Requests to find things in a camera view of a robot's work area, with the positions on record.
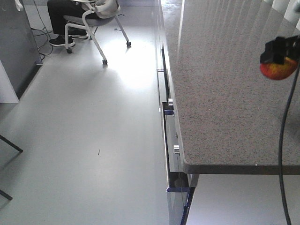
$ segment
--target cable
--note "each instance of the cable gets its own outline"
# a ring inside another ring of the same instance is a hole
[[[46,35],[46,37],[47,37],[47,40],[46,40],[40,47],[37,48],[39,54],[43,56],[43,58],[41,58],[41,60],[43,60],[43,59],[45,58],[45,56],[50,55],[50,54],[52,53],[52,51],[53,51],[53,46],[51,45],[51,51],[50,51],[49,53],[44,54],[44,53],[41,53],[41,52],[40,52],[41,48],[44,47],[44,46],[46,45],[46,43],[49,41],[49,39],[51,39],[50,33],[51,33],[52,31],[48,31],[48,30],[47,30],[46,25],[44,24],[44,22],[43,22],[43,20],[42,20],[41,14],[39,13],[38,6],[37,6],[37,4],[36,4],[36,1],[33,0],[33,2],[34,2],[34,5],[35,5],[35,7],[36,7],[36,9],[37,9],[37,14],[38,14],[38,16],[39,16],[39,18],[40,18],[40,20],[41,20],[43,26],[44,26],[42,30],[39,30],[39,31],[43,32],[43,34],[35,35],[35,37],[41,36],[41,35]]]
[[[278,167],[279,167],[280,193],[281,193],[282,205],[283,205],[283,209],[284,209],[284,212],[285,212],[285,219],[286,219],[287,225],[292,225],[292,223],[291,223],[291,219],[290,219],[290,215],[289,215],[289,211],[288,211],[287,203],[286,203],[286,197],[285,197],[285,186],[284,186],[283,171],[282,171],[283,170],[283,166],[282,166],[282,146],[283,146],[283,137],[284,137],[286,117],[287,117],[287,113],[289,111],[290,104],[291,104],[291,101],[292,101],[292,97],[293,97],[293,94],[294,94],[294,91],[295,91],[295,87],[296,87],[296,83],[297,83],[297,80],[298,80],[299,72],[300,72],[300,62],[298,62],[297,72],[295,74],[294,81],[292,83],[292,87],[291,87],[291,91],[290,91],[290,95],[289,95],[289,98],[288,98],[286,106],[285,106],[284,115],[282,117],[280,135],[279,135],[279,147],[278,147]]]

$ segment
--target black pants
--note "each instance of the black pants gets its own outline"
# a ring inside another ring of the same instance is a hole
[[[85,12],[80,4],[71,0],[48,0],[47,6],[54,34],[65,34],[67,21],[64,15],[82,17]],[[87,18],[99,19],[95,13],[88,15]]]

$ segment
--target countertop edge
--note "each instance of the countertop edge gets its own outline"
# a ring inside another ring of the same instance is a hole
[[[277,165],[183,165],[187,174],[249,174],[249,175],[278,175]],[[300,166],[283,166],[283,174],[299,175]]]

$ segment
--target gray chair seat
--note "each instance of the gray chair seat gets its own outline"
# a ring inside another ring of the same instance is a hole
[[[70,16],[70,15],[64,15],[64,18],[68,21],[72,21],[75,23],[80,23],[83,24],[83,19],[81,17],[75,17],[75,16]],[[115,17],[110,17],[108,19],[86,19],[86,22],[88,23],[89,26],[103,26],[111,22]]]

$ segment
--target black metal rod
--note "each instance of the black metal rod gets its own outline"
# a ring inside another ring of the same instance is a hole
[[[6,197],[10,201],[13,199],[12,196],[6,194],[4,191],[1,191],[1,190],[0,190],[0,195],[2,195],[3,197]]]
[[[188,220],[188,213],[191,208],[192,200],[194,197],[195,187],[190,187],[190,190],[187,194],[186,205],[184,206],[181,223],[180,225],[186,225]]]
[[[11,143],[8,139],[6,139],[5,137],[3,137],[2,135],[0,135],[0,139],[4,142],[6,142],[7,144],[9,144],[11,147],[15,148],[16,150],[18,150],[19,152],[23,152],[22,149],[20,149],[18,146],[16,146],[15,144]]]

